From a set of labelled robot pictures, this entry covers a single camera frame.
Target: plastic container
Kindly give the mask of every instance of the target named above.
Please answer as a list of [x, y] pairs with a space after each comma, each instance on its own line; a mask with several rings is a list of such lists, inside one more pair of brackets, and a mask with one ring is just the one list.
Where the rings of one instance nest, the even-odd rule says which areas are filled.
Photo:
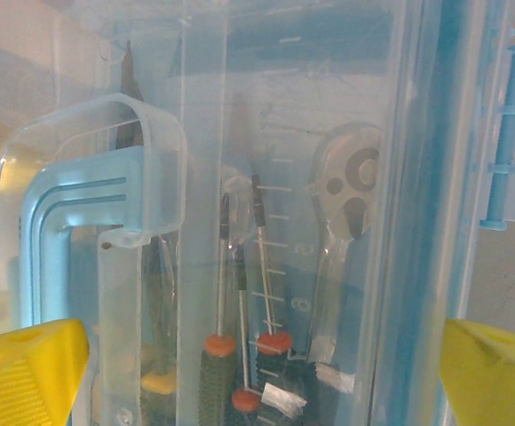
[[83, 320], [74, 425], [442, 422], [511, 9], [0, 0], [0, 333]]

